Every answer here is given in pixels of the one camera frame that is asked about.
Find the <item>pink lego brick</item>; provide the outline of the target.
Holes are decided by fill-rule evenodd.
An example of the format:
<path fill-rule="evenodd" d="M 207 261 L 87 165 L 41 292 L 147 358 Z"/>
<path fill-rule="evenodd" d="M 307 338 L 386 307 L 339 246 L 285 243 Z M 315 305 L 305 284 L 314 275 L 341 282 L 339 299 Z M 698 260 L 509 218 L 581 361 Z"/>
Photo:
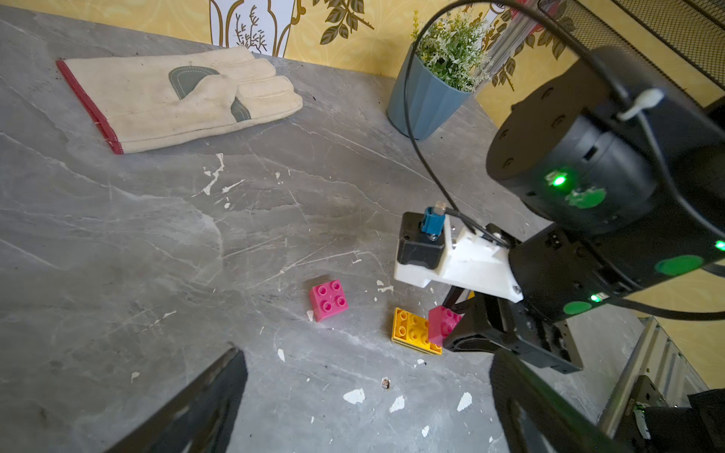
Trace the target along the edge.
<path fill-rule="evenodd" d="M 349 309 L 349 302 L 339 279 L 316 285 L 311 288 L 309 297 L 316 322 L 322 322 Z"/>
<path fill-rule="evenodd" d="M 443 341 L 451 334 L 462 319 L 462 315 L 443 306 L 435 307 L 428 314 L 429 341 L 443 347 Z"/>

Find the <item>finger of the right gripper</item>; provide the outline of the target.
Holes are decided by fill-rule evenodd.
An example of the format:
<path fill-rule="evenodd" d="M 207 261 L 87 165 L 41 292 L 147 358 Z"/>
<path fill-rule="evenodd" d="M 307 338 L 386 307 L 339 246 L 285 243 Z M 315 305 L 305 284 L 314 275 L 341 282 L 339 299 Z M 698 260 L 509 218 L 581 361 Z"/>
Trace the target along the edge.
<path fill-rule="evenodd" d="M 513 302 L 488 294 L 477 294 L 460 302 L 448 298 L 443 307 L 462 315 L 457 326 L 443 341 L 447 351 L 494 353 L 505 349 L 514 354 L 526 351 L 517 334 Z"/>

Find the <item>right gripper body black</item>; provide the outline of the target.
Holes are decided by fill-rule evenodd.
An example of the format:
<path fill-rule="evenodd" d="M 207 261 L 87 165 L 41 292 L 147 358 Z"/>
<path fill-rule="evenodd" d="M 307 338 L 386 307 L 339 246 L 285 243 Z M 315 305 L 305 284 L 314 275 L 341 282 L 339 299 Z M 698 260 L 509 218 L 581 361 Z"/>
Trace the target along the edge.
<path fill-rule="evenodd" d="M 583 360 L 566 320 L 602 305 L 617 292 L 617 270 L 592 243 L 551 226 L 510 251 L 523 290 L 515 304 L 523 362 L 561 374 L 579 372 Z"/>

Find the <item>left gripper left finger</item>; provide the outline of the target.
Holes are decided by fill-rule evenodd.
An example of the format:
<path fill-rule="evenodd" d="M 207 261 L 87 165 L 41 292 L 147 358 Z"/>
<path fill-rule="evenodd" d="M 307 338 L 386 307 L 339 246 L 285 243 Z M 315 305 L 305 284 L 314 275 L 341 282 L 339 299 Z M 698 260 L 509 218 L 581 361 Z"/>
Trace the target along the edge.
<path fill-rule="evenodd" d="M 248 372 L 231 347 L 111 452 L 225 452 L 230 445 Z"/>

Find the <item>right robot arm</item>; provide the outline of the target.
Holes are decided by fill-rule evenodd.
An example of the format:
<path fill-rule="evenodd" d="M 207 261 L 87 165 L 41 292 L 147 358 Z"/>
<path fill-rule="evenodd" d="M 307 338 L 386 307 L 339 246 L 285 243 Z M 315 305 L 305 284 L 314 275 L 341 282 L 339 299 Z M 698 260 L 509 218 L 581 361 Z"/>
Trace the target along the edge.
<path fill-rule="evenodd" d="M 627 96 L 576 62 L 513 106 L 492 141 L 486 170 L 549 225 L 513 242 L 517 302 L 477 292 L 446 302 L 461 321 L 451 352 L 507 349 L 563 374 L 582 360 L 571 317 L 724 257 L 724 112 L 703 109 L 617 47 L 595 56 Z"/>

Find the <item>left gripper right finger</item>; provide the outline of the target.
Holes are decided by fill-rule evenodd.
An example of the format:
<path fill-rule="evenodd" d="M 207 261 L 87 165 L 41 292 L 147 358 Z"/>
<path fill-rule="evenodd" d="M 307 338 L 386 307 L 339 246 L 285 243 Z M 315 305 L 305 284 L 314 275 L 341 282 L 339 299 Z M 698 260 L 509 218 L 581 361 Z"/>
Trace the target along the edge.
<path fill-rule="evenodd" d="M 626 452 L 506 350 L 494 354 L 490 383 L 512 452 Z"/>

